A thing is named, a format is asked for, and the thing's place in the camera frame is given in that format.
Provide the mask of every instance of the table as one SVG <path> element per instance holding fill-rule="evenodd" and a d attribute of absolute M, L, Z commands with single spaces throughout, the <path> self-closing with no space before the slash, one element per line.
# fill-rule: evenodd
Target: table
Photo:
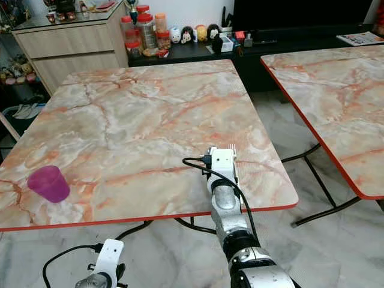
<path fill-rule="evenodd" d="M 268 55 L 262 64 L 358 196 L 349 204 L 383 199 L 384 46 Z"/>
<path fill-rule="evenodd" d="M 71 74 L 0 167 L 0 230 L 208 215 L 206 178 L 181 160 L 229 144 L 253 211 L 297 204 L 230 60 Z M 26 186 L 49 164 L 71 188 L 58 204 Z"/>

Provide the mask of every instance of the plastic jar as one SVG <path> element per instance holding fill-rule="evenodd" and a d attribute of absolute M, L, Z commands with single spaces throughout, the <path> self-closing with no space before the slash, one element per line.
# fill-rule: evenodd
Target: plastic jar
<path fill-rule="evenodd" d="M 136 7 L 136 10 L 137 10 L 137 13 L 139 15 L 141 15 L 141 14 L 150 14 L 150 12 L 149 12 L 149 5 L 138 5 Z"/>
<path fill-rule="evenodd" d="M 126 43 L 133 43 L 137 41 L 136 31 L 134 29 L 126 30 L 124 35 Z"/>
<path fill-rule="evenodd" d="M 127 50 L 128 58 L 138 58 L 142 55 L 140 49 L 140 42 L 126 43 L 125 48 Z"/>
<path fill-rule="evenodd" d="M 167 21 L 166 21 L 166 15 L 164 13 L 159 13 L 155 15 L 155 23 L 156 23 L 156 32 L 164 33 L 167 31 Z"/>
<path fill-rule="evenodd" d="M 155 22 L 150 14 L 141 14 L 137 17 L 137 27 L 140 29 L 140 36 L 144 49 L 156 48 Z"/>
<path fill-rule="evenodd" d="M 132 18 L 130 16 L 121 17 L 120 27 L 125 39 L 127 40 L 127 31 L 132 30 L 134 32 Z"/>
<path fill-rule="evenodd" d="M 163 33 L 158 32 L 157 34 L 157 46 L 160 50 L 170 49 L 170 33 L 166 30 Z"/>

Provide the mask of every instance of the cabinet drawer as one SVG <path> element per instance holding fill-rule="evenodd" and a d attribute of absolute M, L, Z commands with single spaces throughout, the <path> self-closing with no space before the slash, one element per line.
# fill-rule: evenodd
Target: cabinet drawer
<path fill-rule="evenodd" d="M 51 95 L 53 95 L 64 79 L 73 72 L 119 68 L 116 55 L 112 52 L 41 59 L 35 60 L 33 63 L 41 78 L 44 79 L 44 83 Z"/>
<path fill-rule="evenodd" d="M 113 50 L 106 25 L 30 32 L 17 37 L 32 59 Z"/>

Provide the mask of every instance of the marble floor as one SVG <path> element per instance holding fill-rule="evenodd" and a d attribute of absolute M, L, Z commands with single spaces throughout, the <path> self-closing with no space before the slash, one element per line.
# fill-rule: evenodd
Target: marble floor
<path fill-rule="evenodd" d="M 316 143 L 291 105 L 280 101 L 280 92 L 251 98 L 281 158 Z M 338 203 L 354 197 L 321 149 L 310 158 Z M 330 205 L 302 160 L 285 167 L 300 201 L 290 210 L 254 213 L 263 247 L 303 288 L 384 287 L 384 213 L 377 203 L 361 201 L 293 229 L 289 224 L 295 219 Z M 210 217 L 199 217 L 196 224 L 213 227 Z M 47 259 L 75 245 L 114 238 L 135 225 L 0 233 L 0 288 L 42 288 L 41 269 Z M 226 259 L 214 235 L 161 220 L 124 242 L 121 261 L 127 270 L 121 282 L 129 287 L 230 287 Z M 47 270 L 51 286 L 74 287 L 88 275 L 86 267 L 96 258 L 91 251 L 78 250 L 53 262 Z"/>

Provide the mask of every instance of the jar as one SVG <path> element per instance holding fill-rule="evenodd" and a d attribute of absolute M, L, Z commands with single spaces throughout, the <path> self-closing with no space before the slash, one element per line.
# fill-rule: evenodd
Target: jar
<path fill-rule="evenodd" d="M 167 30 L 166 15 L 164 13 L 155 15 L 156 32 L 164 33 Z"/>
<path fill-rule="evenodd" d="M 137 27 L 140 29 L 140 36 L 144 49 L 156 48 L 155 22 L 150 14 L 141 14 L 137 17 Z"/>
<path fill-rule="evenodd" d="M 150 14 L 150 12 L 149 12 L 149 5 L 138 5 L 136 7 L 136 10 L 137 10 L 137 13 L 139 15 L 141 15 L 141 14 Z"/>
<path fill-rule="evenodd" d="M 384 0 L 381 1 L 379 8 L 377 9 L 374 31 L 381 36 L 384 36 Z"/>
<path fill-rule="evenodd" d="M 124 35 L 126 43 L 133 43 L 137 41 L 136 31 L 134 29 L 126 30 Z"/>
<path fill-rule="evenodd" d="M 125 48 L 127 50 L 128 58 L 138 58 L 142 55 L 140 49 L 140 42 L 126 43 Z"/>
<path fill-rule="evenodd" d="M 142 38 L 141 38 L 141 36 L 140 36 L 140 29 L 136 27 L 136 28 L 134 29 L 134 31 L 135 31 L 135 35 L 136 35 L 136 41 L 140 42 L 140 49 L 141 49 L 141 51 L 143 51 L 143 50 L 144 50 L 144 47 L 143 47 L 143 41 L 142 41 Z"/>
<path fill-rule="evenodd" d="M 124 34 L 125 40 L 128 40 L 128 38 L 127 38 L 127 32 L 128 31 L 132 31 L 134 34 L 133 21 L 132 21 L 132 18 L 130 16 L 121 17 L 120 27 L 121 27 L 122 33 Z"/>
<path fill-rule="evenodd" d="M 157 33 L 157 46 L 160 50 L 170 49 L 170 33 L 166 30 L 163 33 Z"/>

